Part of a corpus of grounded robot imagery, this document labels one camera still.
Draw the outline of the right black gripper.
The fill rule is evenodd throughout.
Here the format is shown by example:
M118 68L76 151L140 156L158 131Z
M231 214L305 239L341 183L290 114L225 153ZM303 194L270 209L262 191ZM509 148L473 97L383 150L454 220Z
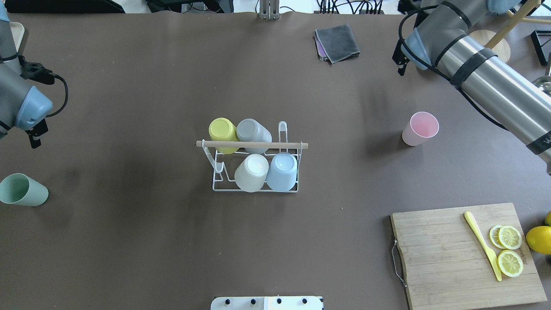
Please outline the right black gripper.
M394 52L392 54L392 61L396 65L398 65L397 72L400 76L405 75L405 71L407 69L407 64L409 63L408 57L405 55L405 53L402 51L402 41L398 41L396 47L394 48Z

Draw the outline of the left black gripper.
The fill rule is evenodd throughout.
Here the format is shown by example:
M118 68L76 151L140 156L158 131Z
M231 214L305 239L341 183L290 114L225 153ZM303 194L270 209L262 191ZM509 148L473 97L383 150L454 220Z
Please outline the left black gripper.
M41 137L49 131L49 128L44 118L38 122L33 128L26 130L26 134L29 137L29 143L32 149L37 149L41 145Z

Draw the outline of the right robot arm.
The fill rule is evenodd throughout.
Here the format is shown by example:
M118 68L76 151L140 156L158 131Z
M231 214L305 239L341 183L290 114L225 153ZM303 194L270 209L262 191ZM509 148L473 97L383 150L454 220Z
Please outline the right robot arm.
M400 66L400 75L412 62L447 79L473 106L488 112L492 122L550 164L550 97L468 35L487 13L503 13L516 4L516 0L445 0L430 6L425 20L407 38L398 39L392 59Z

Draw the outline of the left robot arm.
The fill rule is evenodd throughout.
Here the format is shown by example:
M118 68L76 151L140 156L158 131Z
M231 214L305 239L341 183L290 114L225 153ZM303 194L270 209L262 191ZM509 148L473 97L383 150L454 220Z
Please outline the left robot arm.
M0 125L1 137L17 127L29 136L32 149L41 145L41 136L48 131L46 116L53 103L21 76L22 66L12 37L5 5L1 9Z

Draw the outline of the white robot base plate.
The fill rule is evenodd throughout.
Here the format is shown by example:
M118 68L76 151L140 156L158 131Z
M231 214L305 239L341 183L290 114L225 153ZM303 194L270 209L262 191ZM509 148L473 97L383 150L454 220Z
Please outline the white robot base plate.
M211 310L323 310L323 297L319 296L245 296L218 297Z

